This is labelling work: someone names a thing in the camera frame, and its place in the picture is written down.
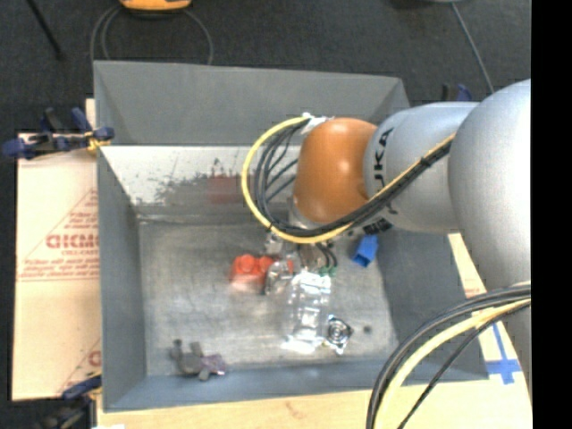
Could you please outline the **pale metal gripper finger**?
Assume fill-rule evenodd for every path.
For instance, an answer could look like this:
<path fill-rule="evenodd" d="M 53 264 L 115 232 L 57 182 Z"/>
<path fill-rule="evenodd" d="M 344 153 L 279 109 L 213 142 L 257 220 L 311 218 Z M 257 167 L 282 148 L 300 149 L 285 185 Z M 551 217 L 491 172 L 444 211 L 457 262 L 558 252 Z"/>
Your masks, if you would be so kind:
<path fill-rule="evenodd" d="M 264 294 L 271 295 L 282 290 L 294 276 L 294 264 L 289 259 L 280 259 L 268 267 L 265 274 Z"/>
<path fill-rule="evenodd" d="M 268 232 L 265 236 L 265 253 L 270 257 L 284 257 L 287 242 L 273 232 Z"/>

